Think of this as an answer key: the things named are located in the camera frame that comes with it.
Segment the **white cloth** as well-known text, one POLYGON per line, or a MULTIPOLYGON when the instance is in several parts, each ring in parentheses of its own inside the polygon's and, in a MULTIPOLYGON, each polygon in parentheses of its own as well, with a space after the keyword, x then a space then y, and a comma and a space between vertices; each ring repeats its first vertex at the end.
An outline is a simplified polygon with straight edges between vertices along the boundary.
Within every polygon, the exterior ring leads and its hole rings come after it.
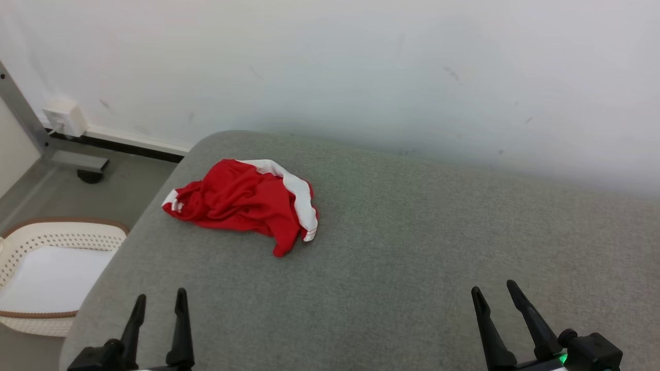
POLYGON ((115 251, 45 246, 28 252, 0 289, 0 315, 71 317, 80 310, 115 251))

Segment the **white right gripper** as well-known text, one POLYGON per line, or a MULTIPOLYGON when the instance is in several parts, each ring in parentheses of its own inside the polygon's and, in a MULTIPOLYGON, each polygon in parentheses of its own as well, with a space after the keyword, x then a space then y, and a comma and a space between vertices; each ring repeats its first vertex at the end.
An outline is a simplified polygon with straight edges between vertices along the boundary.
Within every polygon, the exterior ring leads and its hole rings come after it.
POLYGON ((472 303, 488 371, 568 371, 564 367, 567 354, 561 353, 563 348, 559 345, 554 331, 514 280, 508 280, 506 284, 514 306, 522 314, 530 332, 537 361, 518 364, 514 353, 505 347, 491 320, 490 306, 483 293, 474 286, 471 289, 472 303))

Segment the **white wall socket box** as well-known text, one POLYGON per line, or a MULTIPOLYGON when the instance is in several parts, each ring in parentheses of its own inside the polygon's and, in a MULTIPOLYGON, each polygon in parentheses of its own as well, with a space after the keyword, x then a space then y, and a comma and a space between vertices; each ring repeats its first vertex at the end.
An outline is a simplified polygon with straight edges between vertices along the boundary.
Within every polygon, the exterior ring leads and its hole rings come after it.
POLYGON ((81 137, 89 129, 79 105, 72 99, 53 99, 42 108, 42 112, 51 125, 48 132, 50 136, 60 133, 69 137, 81 137))

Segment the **red shorts with white stripes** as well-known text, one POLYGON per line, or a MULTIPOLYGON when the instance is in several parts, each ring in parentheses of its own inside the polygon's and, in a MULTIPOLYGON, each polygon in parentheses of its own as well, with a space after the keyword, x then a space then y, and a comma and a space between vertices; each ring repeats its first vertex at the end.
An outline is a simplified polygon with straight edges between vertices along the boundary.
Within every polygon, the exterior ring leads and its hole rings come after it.
POLYGON ((256 232, 274 239, 282 258, 318 232, 310 183, 269 159, 217 162, 203 179, 172 190, 162 209, 177 220, 208 229, 256 232))

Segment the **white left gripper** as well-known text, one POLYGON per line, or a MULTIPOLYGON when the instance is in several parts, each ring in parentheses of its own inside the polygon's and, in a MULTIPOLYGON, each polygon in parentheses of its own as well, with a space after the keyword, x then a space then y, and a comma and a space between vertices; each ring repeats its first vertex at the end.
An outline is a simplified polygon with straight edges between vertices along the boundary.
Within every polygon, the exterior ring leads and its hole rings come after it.
MULTIPOLYGON (((122 357, 136 357, 139 343, 139 333, 146 311, 146 294, 139 294, 134 308, 130 313, 122 334, 122 357)), ((177 290, 174 312, 176 315, 172 347, 167 353, 167 364, 161 366, 142 367, 130 365, 123 371, 192 371, 195 366, 191 321, 186 289, 177 290)))

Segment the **cream partition panel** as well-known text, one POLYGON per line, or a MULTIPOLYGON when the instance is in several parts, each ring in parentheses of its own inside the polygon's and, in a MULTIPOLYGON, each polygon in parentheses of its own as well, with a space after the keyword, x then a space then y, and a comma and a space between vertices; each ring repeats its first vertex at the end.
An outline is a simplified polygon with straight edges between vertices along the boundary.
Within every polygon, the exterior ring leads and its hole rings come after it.
POLYGON ((19 120, 0 98, 0 198, 42 157, 19 120))

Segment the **grey metal frame post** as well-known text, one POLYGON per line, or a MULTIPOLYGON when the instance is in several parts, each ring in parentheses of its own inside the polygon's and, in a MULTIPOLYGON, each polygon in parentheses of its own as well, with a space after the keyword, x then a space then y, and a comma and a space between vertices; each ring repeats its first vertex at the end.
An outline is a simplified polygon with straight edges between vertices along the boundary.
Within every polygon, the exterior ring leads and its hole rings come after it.
POLYGON ((16 119, 19 120, 19 123, 48 163, 56 166, 72 167, 76 171, 84 170, 104 174, 109 164, 108 158, 78 154, 57 149, 56 145, 52 145, 53 134, 50 136, 48 134, 50 129, 43 127, 39 117, 30 107, 2 61, 0 61, 0 98, 3 98, 7 103, 11 112, 14 113, 16 119))

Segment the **cream perforated laundry basket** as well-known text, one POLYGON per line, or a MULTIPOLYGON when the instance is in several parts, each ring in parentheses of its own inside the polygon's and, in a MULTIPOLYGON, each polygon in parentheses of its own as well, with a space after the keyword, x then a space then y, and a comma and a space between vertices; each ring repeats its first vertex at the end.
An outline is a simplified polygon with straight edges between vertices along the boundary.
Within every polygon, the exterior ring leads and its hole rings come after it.
MULTIPOLYGON (((46 218, 15 226, 0 237, 0 289, 28 252, 45 246, 117 252, 128 234, 129 228, 121 223, 93 218, 46 218)), ((0 324, 31 335, 67 336, 77 314, 60 318, 0 315, 0 324)))

